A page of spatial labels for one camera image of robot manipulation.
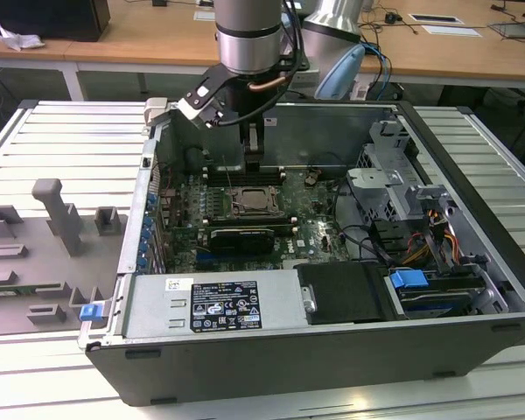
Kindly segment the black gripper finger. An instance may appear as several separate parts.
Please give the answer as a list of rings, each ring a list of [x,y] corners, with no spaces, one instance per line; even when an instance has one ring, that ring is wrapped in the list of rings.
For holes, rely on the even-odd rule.
[[[240,140],[246,172],[258,172],[264,155],[264,127],[262,122],[242,122]]]

